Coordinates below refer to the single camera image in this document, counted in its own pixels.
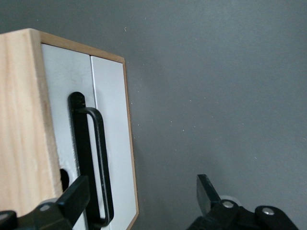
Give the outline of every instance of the wood panel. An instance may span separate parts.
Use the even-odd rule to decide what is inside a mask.
[[[0,207],[24,215],[61,194],[40,34],[0,35]]]

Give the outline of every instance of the black door handle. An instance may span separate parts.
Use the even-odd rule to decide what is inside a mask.
[[[80,174],[89,177],[91,198],[85,209],[88,227],[90,230],[99,230],[102,227],[107,226],[114,217],[103,118],[97,109],[86,107],[84,95],[80,92],[72,93],[69,96],[68,101],[71,113],[71,128],[79,162]],[[106,215],[105,219],[100,218],[87,114],[92,117],[94,122],[99,175]]]

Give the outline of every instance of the hole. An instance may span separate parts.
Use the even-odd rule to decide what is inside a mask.
[[[69,176],[65,169],[60,169],[63,192],[69,186]]]

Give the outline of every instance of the white door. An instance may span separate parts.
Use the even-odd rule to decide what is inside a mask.
[[[105,126],[114,218],[111,230],[125,230],[136,215],[131,140],[123,64],[91,57],[96,108]]]

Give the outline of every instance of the black plastic piece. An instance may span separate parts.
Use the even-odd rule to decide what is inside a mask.
[[[80,92],[74,92],[69,96],[69,107],[80,173],[87,175],[90,183],[91,200],[86,207],[88,227],[90,230],[99,230],[107,226],[114,217],[103,119],[97,109],[86,107],[84,95]],[[87,114],[92,117],[94,122],[105,219],[100,217],[99,212]]]
[[[267,215],[263,212],[264,208],[271,209],[274,214]],[[294,223],[279,208],[272,206],[259,206],[255,209],[257,223],[265,229],[271,230],[297,230]]]
[[[198,217],[188,230],[298,230],[276,207],[259,206],[252,213],[233,201],[220,200],[204,174],[197,177],[197,200],[203,217]]]
[[[197,201],[203,216],[206,216],[211,208],[221,199],[205,174],[197,175]]]
[[[0,212],[0,230],[72,230],[90,200],[87,176],[79,176],[55,202],[38,205],[17,218],[14,211]]]

